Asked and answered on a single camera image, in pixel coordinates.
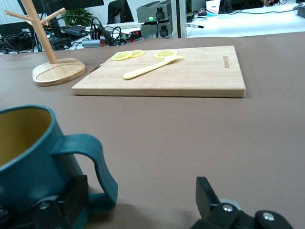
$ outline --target wooden cutting board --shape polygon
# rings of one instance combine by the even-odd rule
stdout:
[[[178,62],[125,80],[124,73],[161,62],[153,55],[124,61],[108,59],[72,87],[75,95],[178,96],[243,98],[244,79],[234,46],[172,49],[186,57]]]

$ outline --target screw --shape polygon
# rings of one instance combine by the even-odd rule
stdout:
[[[264,212],[263,213],[263,218],[268,220],[268,221],[274,221],[275,220],[275,217],[269,212]]]
[[[6,214],[8,214],[8,210],[6,209],[0,209],[0,217],[5,216]]]
[[[42,202],[40,205],[39,205],[39,209],[46,209],[48,208],[50,205],[48,202]]]
[[[228,212],[233,211],[233,207],[232,207],[231,205],[229,205],[229,204],[224,204],[224,205],[223,205],[223,209],[224,209],[225,211],[228,211]]]

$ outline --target wooden mug tree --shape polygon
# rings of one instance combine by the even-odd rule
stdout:
[[[28,16],[8,10],[6,10],[5,13],[7,15],[23,19],[33,26],[43,50],[48,57],[49,62],[41,64],[33,69],[33,81],[36,83],[36,85],[57,85],[71,81],[83,75],[86,71],[86,66],[82,62],[74,58],[56,59],[55,53],[42,26],[45,22],[55,18],[59,14],[64,13],[66,10],[62,8],[45,19],[40,20],[32,0],[21,0],[21,2]]]

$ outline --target brown table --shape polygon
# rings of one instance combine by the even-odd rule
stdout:
[[[103,144],[119,184],[116,208],[87,228],[187,229],[200,217],[197,176],[219,198],[253,216],[282,214],[305,225],[305,32],[241,38],[151,39],[124,46],[57,51],[87,73],[117,51],[234,45],[246,84],[243,99],[75,96],[81,78],[37,87],[32,69],[43,53],[0,56],[0,109],[24,104],[52,108],[65,134],[87,133]],[[92,162],[77,156],[98,191]]]

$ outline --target mug rim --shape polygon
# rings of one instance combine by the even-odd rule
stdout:
[[[12,164],[16,163],[17,161],[23,159],[28,154],[30,154],[30,152],[34,148],[36,148],[42,141],[44,141],[47,138],[47,135],[49,135],[49,133],[51,132],[51,129],[53,128],[53,126],[54,126],[54,124],[56,122],[56,120],[55,120],[55,113],[53,112],[53,110],[51,108],[47,107],[47,106],[38,105],[38,104],[29,104],[29,105],[15,106],[15,107],[7,108],[7,109],[4,109],[4,110],[0,110],[0,115],[3,114],[3,113],[6,113],[6,112],[21,110],[21,109],[28,109],[28,108],[38,108],[38,109],[45,110],[45,111],[49,112],[49,114],[51,115],[51,122],[50,122],[47,130],[43,133],[42,136],[40,136],[40,138],[33,145],[31,145],[29,148],[27,148],[20,155],[18,155],[17,157],[13,158],[8,163],[0,166],[0,171],[3,171],[5,169],[9,168]]]

